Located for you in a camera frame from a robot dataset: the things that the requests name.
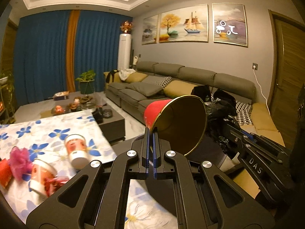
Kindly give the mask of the box on coffee table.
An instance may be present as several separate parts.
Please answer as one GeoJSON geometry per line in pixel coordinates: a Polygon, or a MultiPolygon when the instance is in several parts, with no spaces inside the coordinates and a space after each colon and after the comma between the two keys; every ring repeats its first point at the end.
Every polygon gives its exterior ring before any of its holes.
{"type": "Polygon", "coordinates": [[[53,100],[54,101],[67,100],[69,98],[69,94],[70,94],[69,91],[55,93],[53,95],[53,100]]]}

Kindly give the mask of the purple right painting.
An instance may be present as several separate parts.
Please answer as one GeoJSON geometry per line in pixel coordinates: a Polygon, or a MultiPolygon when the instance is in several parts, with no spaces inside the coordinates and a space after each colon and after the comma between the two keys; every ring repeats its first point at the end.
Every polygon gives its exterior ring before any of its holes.
{"type": "Polygon", "coordinates": [[[212,3],[213,42],[248,46],[245,7],[241,3],[212,3]]]}

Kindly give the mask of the white apple paper cup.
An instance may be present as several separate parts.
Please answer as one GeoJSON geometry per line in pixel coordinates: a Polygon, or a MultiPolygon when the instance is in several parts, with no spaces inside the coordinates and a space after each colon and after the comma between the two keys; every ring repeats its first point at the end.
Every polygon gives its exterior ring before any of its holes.
{"type": "Polygon", "coordinates": [[[89,164],[89,156],[85,138],[79,134],[71,134],[65,138],[65,147],[71,166],[81,170],[89,164]]]}

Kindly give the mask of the black plastic bag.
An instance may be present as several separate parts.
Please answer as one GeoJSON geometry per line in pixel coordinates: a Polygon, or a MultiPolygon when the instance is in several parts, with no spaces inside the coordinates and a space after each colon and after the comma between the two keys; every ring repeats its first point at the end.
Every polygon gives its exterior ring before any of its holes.
{"type": "Polygon", "coordinates": [[[229,139],[230,127],[240,129],[235,118],[236,99],[220,88],[212,94],[209,85],[196,86],[191,94],[200,97],[205,104],[207,113],[205,134],[232,159],[237,152],[236,143],[229,139]]]}

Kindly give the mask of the pink plastic bag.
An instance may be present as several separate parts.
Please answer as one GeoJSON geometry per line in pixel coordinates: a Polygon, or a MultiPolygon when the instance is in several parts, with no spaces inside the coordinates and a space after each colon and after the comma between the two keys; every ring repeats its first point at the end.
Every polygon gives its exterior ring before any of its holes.
{"type": "Polygon", "coordinates": [[[9,166],[13,177],[17,181],[21,181],[24,174],[32,172],[33,163],[30,160],[28,149],[20,149],[14,146],[10,151],[9,166]]]}

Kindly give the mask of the red gold paper cup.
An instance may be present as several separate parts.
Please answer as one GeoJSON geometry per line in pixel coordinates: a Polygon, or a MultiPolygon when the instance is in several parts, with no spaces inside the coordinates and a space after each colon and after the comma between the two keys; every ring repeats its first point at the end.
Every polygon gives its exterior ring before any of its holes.
{"type": "Polygon", "coordinates": [[[150,133],[170,142],[171,149],[190,154],[199,145],[207,127],[203,100],[195,95],[152,102],[144,111],[144,122],[150,133]]]}

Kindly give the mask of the grey sectional sofa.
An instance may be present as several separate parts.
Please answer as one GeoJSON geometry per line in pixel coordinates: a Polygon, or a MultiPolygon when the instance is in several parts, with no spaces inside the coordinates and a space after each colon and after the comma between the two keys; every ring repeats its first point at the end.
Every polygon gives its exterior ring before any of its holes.
{"type": "Polygon", "coordinates": [[[125,80],[117,71],[105,72],[104,80],[106,97],[141,123],[146,107],[154,101],[189,95],[196,86],[208,85],[211,93],[221,89],[236,99],[237,121],[242,129],[284,144],[266,105],[255,102],[256,86],[249,80],[155,61],[138,63],[125,80]]]}

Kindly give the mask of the plant on stand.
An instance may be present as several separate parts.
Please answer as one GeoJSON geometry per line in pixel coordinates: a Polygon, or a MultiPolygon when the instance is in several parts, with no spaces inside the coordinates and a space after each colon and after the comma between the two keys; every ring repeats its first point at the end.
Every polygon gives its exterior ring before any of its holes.
{"type": "Polygon", "coordinates": [[[15,122],[14,78],[12,71],[1,71],[1,125],[15,122]]]}

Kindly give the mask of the glass teapot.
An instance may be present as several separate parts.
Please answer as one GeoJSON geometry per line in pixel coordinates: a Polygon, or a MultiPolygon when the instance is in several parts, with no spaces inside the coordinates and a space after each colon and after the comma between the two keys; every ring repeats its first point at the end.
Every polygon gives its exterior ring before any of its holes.
{"type": "Polygon", "coordinates": [[[81,97],[80,107],[82,110],[94,112],[96,110],[96,99],[92,96],[81,97]]]}

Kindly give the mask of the patterned cushion near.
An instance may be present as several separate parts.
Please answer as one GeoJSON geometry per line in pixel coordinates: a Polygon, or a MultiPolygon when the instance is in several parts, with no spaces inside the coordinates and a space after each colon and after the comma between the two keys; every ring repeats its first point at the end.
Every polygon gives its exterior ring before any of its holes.
{"type": "Polygon", "coordinates": [[[243,125],[253,125],[251,120],[251,112],[252,112],[252,105],[243,103],[240,101],[236,101],[236,113],[235,119],[237,120],[240,126],[243,125]]]}

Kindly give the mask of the red flower decoration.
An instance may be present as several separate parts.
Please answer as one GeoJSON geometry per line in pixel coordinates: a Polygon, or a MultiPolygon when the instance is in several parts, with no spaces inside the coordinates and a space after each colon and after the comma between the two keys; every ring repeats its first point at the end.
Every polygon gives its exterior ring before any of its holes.
{"type": "Polygon", "coordinates": [[[133,23],[129,21],[125,21],[120,25],[120,30],[124,34],[131,34],[133,28],[133,23]]]}

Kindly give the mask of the red wrapper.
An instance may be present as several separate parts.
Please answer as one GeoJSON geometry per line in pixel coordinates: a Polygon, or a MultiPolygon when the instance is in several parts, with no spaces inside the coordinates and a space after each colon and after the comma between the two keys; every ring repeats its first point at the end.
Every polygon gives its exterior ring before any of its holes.
{"type": "Polygon", "coordinates": [[[52,194],[54,194],[60,187],[62,187],[65,183],[69,181],[69,178],[64,177],[54,177],[51,179],[47,179],[44,182],[44,190],[47,194],[47,197],[50,197],[52,194]]]}

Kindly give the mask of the mustard cushion far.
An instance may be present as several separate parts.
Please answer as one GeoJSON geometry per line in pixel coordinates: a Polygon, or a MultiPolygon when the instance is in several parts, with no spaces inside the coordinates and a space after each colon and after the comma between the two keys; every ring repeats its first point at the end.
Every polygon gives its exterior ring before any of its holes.
{"type": "Polygon", "coordinates": [[[146,77],[148,77],[147,74],[140,73],[140,72],[134,72],[134,73],[130,74],[130,75],[127,77],[127,79],[125,80],[125,82],[127,82],[127,83],[141,82],[141,81],[143,81],[146,77]]]}

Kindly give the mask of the orange fruit bowl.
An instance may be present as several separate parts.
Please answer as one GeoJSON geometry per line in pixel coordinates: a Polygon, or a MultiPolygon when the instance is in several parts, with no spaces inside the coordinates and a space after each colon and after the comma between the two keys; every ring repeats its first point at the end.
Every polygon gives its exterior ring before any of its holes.
{"type": "Polygon", "coordinates": [[[62,115],[65,114],[66,110],[62,106],[55,106],[51,109],[51,114],[52,115],[62,115]]]}

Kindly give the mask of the blue window curtain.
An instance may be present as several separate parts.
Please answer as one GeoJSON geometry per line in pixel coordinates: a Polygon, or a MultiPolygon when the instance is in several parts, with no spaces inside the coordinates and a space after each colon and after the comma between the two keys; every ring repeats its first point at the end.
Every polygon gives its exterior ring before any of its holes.
{"type": "MultiPolygon", "coordinates": [[[[120,25],[132,17],[80,10],[75,41],[76,78],[90,69],[96,73],[95,90],[104,90],[104,73],[117,67],[120,25]]],[[[14,87],[17,103],[40,102],[66,84],[66,41],[71,10],[29,15],[20,19],[14,47],[14,87]]]]}

